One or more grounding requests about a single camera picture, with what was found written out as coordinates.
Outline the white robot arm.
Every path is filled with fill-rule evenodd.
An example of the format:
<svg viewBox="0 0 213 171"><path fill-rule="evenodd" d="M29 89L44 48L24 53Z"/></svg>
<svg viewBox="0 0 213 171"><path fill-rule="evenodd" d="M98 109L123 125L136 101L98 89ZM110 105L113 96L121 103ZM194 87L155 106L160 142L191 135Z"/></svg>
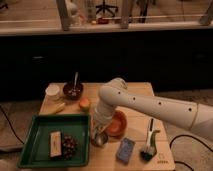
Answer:
<svg viewBox="0 0 213 171"><path fill-rule="evenodd" d="M126 107L185 129L213 142L213 106L157 96L134 94L122 78L114 78L98 90L93 115L95 137L112 121L117 107Z"/></svg>

